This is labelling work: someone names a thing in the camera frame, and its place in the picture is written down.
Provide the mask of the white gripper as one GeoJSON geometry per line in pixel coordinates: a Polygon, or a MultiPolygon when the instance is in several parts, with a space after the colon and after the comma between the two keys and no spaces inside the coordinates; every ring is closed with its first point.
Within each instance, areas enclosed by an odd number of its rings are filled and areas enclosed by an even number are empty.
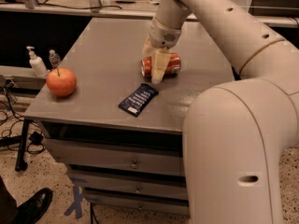
{"type": "Polygon", "coordinates": [[[166,67],[171,58],[168,49],[177,44],[180,35],[180,29],[166,27],[156,18],[152,20],[149,36],[146,38],[142,49],[142,56],[151,56],[151,82],[153,84],[159,84],[163,80],[166,67]]]}

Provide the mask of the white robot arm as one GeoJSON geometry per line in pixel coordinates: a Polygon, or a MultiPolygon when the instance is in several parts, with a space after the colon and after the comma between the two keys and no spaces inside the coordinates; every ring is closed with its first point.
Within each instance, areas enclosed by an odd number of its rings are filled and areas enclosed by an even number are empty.
{"type": "Polygon", "coordinates": [[[193,14],[240,80],[214,86],[191,104],[183,161],[192,224],[283,224],[279,159],[299,140],[299,50],[231,0],[161,0],[143,51],[166,54],[193,14]]]}

